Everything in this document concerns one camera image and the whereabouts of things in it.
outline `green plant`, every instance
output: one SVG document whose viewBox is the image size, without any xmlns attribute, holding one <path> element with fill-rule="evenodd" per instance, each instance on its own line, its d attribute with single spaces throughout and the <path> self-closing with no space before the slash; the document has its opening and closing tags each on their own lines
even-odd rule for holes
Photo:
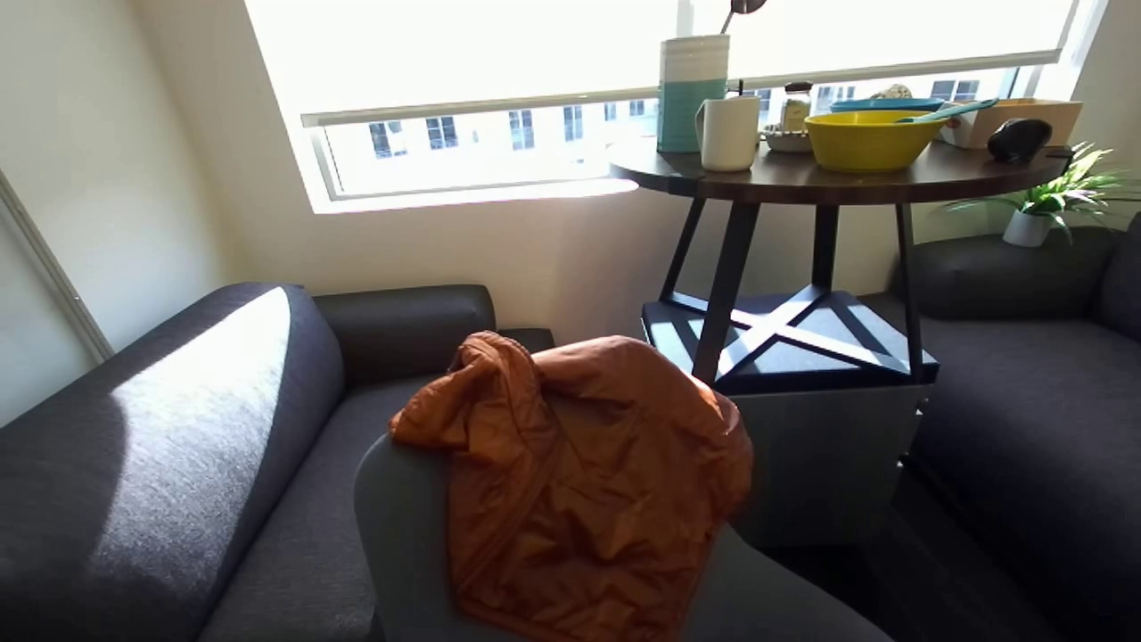
<svg viewBox="0 0 1141 642">
<path fill-rule="evenodd" d="M 999 203 L 1022 210 L 1031 217 L 1048 217 L 1056 229 L 1069 230 L 1066 214 L 1103 217 L 1111 203 L 1141 203 L 1141 181 L 1103 168 L 1104 147 L 1077 143 L 1075 161 L 1053 181 L 1031 185 L 1028 192 L 999 196 Z"/>
</svg>

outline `potted plant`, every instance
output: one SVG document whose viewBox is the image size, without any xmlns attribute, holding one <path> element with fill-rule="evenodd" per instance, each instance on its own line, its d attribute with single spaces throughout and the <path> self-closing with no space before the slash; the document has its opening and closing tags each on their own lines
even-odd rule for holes
<svg viewBox="0 0 1141 642">
<path fill-rule="evenodd" d="M 1053 229 L 1069 236 L 1066 214 L 1103 217 L 1111 203 L 1141 203 L 1141 181 L 1103 168 L 1104 155 L 1104 147 L 1077 143 L 1064 176 L 1028 192 L 999 196 L 996 203 L 1014 210 L 1001 237 L 1009 247 L 1040 247 Z"/>
</svg>

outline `window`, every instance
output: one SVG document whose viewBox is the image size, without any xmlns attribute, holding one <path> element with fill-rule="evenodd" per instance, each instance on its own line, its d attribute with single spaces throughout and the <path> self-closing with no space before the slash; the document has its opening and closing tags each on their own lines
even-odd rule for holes
<svg viewBox="0 0 1141 642">
<path fill-rule="evenodd" d="M 530 110 L 511 110 L 511 148 L 530 148 L 530 147 L 534 147 Z"/>
<path fill-rule="evenodd" d="M 458 140 L 458 117 L 427 117 L 427 147 L 433 147 L 433 148 L 454 148 L 454 147 L 461 147 L 461 140 Z"/>
<path fill-rule="evenodd" d="M 360 196 L 605 176 L 611 143 L 657 133 L 659 41 L 717 33 L 729 0 L 246 6 L 307 192 L 316 210 L 340 210 Z M 769 122 L 793 77 L 814 83 L 816 110 L 888 83 L 931 101 L 1031 96 L 1037 64 L 1103 6 L 781 0 L 730 21 L 730 77 L 760 92 Z"/>
<path fill-rule="evenodd" d="M 562 107 L 562 140 L 568 143 L 580 140 L 580 102 Z"/>
<path fill-rule="evenodd" d="M 398 140 L 398 122 L 372 122 L 369 133 L 372 133 L 372 148 L 379 155 L 403 155 L 408 152 L 408 147 Z"/>
</svg>

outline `window sill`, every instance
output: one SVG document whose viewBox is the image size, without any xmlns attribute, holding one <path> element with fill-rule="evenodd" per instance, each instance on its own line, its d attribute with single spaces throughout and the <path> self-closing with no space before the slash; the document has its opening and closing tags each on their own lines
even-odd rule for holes
<svg viewBox="0 0 1141 642">
<path fill-rule="evenodd" d="M 592 198 L 592 196 L 616 196 L 635 190 L 638 190 L 635 181 L 605 176 L 605 179 L 534 181 L 534 185 L 499 185 L 499 190 L 438 190 L 438 192 L 325 198 L 325 203 L 314 203 L 314 214 L 342 217 L 342 214 L 383 214 L 383 210 L 518 203 L 518 198 Z"/>
</svg>

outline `glass bottle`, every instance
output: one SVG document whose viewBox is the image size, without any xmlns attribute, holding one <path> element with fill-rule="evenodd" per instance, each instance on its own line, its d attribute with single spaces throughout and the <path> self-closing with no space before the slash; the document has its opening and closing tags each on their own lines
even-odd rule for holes
<svg viewBox="0 0 1141 642">
<path fill-rule="evenodd" d="M 804 133 L 811 115 L 814 115 L 814 83 L 788 83 L 786 84 L 786 110 L 781 110 L 781 129 L 786 133 Z"/>
</svg>

